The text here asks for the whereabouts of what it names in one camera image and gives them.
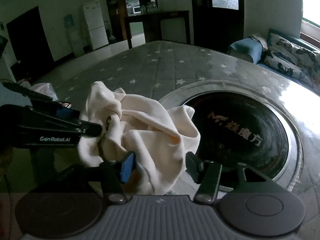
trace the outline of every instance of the white refrigerator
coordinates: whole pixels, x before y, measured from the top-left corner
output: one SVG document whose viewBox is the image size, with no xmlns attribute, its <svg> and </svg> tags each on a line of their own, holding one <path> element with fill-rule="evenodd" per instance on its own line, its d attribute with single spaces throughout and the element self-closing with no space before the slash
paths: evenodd
<svg viewBox="0 0 320 240">
<path fill-rule="evenodd" d="M 109 44 L 103 23 L 99 1 L 89 2 L 83 5 L 84 17 L 89 31 L 90 46 L 92 50 Z"/>
</svg>

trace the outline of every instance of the black circular label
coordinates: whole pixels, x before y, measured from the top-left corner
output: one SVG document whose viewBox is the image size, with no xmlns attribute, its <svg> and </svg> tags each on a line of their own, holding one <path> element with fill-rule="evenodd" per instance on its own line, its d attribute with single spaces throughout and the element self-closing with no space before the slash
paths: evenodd
<svg viewBox="0 0 320 240">
<path fill-rule="evenodd" d="M 287 135 L 280 120 L 264 104 L 237 93 L 211 92 L 186 105 L 195 109 L 192 121 L 201 134 L 196 154 L 202 160 L 222 164 L 223 171 L 229 172 L 221 177 L 222 184 L 236 179 L 237 163 L 246 163 L 270 178 L 284 167 Z"/>
</svg>

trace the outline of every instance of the wooden table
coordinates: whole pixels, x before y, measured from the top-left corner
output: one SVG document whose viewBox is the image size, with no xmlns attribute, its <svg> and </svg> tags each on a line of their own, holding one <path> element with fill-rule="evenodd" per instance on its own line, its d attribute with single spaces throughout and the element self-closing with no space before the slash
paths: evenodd
<svg viewBox="0 0 320 240">
<path fill-rule="evenodd" d="M 189 11 L 158 11 L 146 14 L 133 14 L 124 18 L 124 27 L 129 49 L 132 49 L 130 23 L 142 22 L 144 37 L 147 43 L 162 40 L 161 20 L 180 17 L 184 18 L 187 44 L 190 44 Z"/>
</svg>

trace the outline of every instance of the floral cushion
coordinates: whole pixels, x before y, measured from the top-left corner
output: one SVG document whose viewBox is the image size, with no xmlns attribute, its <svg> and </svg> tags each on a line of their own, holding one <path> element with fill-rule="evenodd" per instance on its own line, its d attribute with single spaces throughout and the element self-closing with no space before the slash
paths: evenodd
<svg viewBox="0 0 320 240">
<path fill-rule="evenodd" d="M 265 64 L 320 92 L 319 55 L 270 33 Z"/>
</svg>

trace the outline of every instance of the dark wooden door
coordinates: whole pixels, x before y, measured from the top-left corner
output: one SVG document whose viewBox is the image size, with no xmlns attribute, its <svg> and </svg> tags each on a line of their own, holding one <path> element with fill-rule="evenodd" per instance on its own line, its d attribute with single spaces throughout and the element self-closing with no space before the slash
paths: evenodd
<svg viewBox="0 0 320 240">
<path fill-rule="evenodd" d="M 7 24 L 14 54 L 28 72 L 30 82 L 54 67 L 50 48 L 42 27 L 39 8 L 35 7 Z"/>
<path fill-rule="evenodd" d="M 244 0 L 238 9 L 214 7 L 212 0 L 192 0 L 196 46 L 223 53 L 244 34 Z"/>
<path fill-rule="evenodd" d="M 113 36 L 117 41 L 127 39 L 124 18 L 128 16 L 125 0 L 106 0 Z"/>
</svg>

